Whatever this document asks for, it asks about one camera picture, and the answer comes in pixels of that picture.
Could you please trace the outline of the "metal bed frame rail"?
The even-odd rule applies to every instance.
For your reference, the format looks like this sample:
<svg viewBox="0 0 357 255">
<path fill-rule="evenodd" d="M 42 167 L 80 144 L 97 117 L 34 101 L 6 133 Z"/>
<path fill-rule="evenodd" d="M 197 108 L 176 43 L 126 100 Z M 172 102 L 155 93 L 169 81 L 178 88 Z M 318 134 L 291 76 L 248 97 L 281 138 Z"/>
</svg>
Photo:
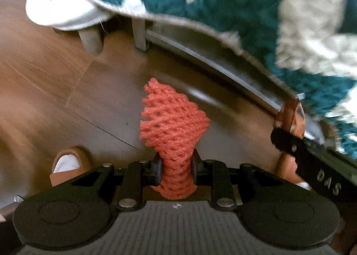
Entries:
<svg viewBox="0 0 357 255">
<path fill-rule="evenodd" d="M 270 113 L 278 112 L 289 93 L 242 56 L 224 47 L 217 39 L 183 26 L 132 19 L 137 49 L 147 51 L 158 45 L 184 57 L 238 88 Z"/>
</svg>

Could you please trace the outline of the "orange foam fruit net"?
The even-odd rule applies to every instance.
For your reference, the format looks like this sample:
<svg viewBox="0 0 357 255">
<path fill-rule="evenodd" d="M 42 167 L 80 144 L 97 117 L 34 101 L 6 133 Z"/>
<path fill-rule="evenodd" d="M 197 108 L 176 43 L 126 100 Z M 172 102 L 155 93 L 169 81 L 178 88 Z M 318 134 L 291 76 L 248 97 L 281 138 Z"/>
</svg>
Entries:
<svg viewBox="0 0 357 255">
<path fill-rule="evenodd" d="M 211 121 L 186 95 L 155 78 L 144 90 L 139 139 L 163 160 L 162 178 L 154 190 L 168 200 L 185 199 L 196 190 L 192 155 Z"/>
</svg>

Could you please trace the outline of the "white round stool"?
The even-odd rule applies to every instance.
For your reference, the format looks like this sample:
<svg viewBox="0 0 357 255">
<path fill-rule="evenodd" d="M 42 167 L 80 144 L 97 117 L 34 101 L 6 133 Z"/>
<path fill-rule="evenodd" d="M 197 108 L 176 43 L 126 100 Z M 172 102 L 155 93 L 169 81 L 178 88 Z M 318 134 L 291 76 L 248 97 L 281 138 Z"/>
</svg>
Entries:
<svg viewBox="0 0 357 255">
<path fill-rule="evenodd" d="M 104 47 L 102 23 L 114 16 L 89 0 L 26 0 L 25 11 L 40 26 L 62 32 L 77 31 L 84 49 L 93 56 Z"/>
</svg>

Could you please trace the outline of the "brown snack wrapper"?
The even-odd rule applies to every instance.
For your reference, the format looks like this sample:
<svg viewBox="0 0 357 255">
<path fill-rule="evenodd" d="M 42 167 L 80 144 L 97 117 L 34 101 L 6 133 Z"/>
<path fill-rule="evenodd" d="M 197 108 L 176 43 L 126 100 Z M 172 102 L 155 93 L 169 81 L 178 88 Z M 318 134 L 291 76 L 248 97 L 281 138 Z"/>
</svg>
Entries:
<svg viewBox="0 0 357 255">
<path fill-rule="evenodd" d="M 306 116 L 297 97 L 288 99 L 282 106 L 275 118 L 274 129 L 278 131 L 276 142 L 282 147 L 275 175 L 311 191 L 309 181 L 314 170 L 314 157 L 307 151 L 303 141 Z"/>
</svg>

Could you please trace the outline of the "brown slipper with white sock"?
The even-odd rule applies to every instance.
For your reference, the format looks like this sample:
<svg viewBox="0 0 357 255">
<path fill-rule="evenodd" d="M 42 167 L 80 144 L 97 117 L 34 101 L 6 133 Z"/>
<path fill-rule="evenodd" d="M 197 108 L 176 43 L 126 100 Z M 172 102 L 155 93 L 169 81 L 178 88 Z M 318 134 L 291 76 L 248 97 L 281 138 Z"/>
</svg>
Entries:
<svg viewBox="0 0 357 255">
<path fill-rule="evenodd" d="M 61 150 L 55 157 L 50 174 L 52 186 L 78 177 L 93 168 L 86 153 L 78 147 Z"/>
</svg>

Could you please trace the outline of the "teal white chevron blanket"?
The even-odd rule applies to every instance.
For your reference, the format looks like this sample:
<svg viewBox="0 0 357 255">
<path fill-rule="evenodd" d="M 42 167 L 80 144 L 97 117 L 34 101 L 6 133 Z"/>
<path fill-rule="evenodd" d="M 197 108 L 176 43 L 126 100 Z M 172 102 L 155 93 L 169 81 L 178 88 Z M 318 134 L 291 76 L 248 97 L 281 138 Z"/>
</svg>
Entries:
<svg viewBox="0 0 357 255">
<path fill-rule="evenodd" d="M 338 130 L 356 157 L 356 0 L 91 0 L 209 34 L 246 53 Z"/>
</svg>

